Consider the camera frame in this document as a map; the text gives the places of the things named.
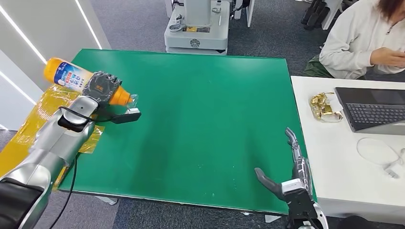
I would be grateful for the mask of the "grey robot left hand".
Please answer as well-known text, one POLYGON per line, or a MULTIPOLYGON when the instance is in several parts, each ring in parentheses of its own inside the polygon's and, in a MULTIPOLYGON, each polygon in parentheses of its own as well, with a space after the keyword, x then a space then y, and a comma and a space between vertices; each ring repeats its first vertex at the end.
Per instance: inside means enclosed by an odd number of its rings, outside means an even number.
POLYGON ((121 84, 122 80, 116 76, 98 71, 84 85, 82 95, 93 98, 100 106, 107 106, 112 104, 113 95, 121 84))

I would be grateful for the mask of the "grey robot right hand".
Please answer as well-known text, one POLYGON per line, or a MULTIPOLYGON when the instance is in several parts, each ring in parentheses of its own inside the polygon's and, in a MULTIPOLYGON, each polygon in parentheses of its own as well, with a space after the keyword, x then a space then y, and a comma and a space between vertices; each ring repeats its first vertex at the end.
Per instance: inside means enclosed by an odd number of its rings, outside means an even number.
POLYGON ((310 201, 314 201, 309 162, 302 154, 295 133, 287 127, 285 129, 285 134, 288 137, 288 144, 291 147, 293 156, 292 179, 282 183, 276 183, 268 178, 263 170, 258 167, 254 169, 256 177, 264 187, 282 201, 286 202, 287 195, 296 190, 305 190, 310 201))

